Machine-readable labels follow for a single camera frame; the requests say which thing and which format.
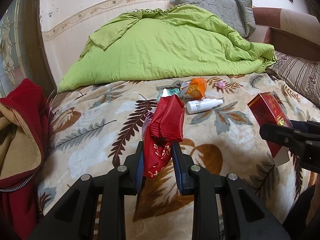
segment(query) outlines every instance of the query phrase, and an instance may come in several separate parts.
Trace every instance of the zipper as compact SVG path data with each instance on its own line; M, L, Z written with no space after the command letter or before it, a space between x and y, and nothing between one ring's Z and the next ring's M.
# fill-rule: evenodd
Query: zipper
M33 176L35 175L36 173L33 173L30 177L28 177L24 182L22 182L20 185L17 185L17 186L14 186L12 188L4 188L4 189L1 189L0 188L0 192L14 192L18 189L21 189L23 188L32 178Z

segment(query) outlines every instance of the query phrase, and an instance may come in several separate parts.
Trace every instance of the decorative tile border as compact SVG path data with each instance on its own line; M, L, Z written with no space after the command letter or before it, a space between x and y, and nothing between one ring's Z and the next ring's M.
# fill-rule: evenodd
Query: decorative tile border
M131 4L145 3L146 1L169 1L169 0L107 0L96 5L93 5L81 12L74 14L57 26L52 28L50 31L43 32L42 36L44 41L51 40L53 37L59 35L70 27L98 14L112 10L114 8L120 8Z

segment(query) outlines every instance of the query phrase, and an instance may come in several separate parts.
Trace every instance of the green comforter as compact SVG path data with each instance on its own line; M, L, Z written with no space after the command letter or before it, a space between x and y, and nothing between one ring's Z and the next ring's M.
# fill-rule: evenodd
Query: green comforter
M262 73L275 60L272 45L246 41L195 5L136 10L89 36L58 92L119 80Z

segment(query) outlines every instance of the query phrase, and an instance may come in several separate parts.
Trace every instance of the gray pillow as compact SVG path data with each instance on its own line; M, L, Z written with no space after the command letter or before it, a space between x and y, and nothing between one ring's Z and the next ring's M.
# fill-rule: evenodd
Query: gray pillow
M252 0L176 0L178 4L197 5L216 16L249 39L256 29Z

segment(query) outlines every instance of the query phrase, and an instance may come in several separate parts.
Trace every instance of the crumpled red wrapper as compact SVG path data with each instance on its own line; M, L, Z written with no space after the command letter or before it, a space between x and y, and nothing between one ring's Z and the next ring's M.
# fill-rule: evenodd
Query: crumpled red wrapper
M184 104L177 95L160 99L142 127L144 176L154 178L171 159L172 141L183 140Z

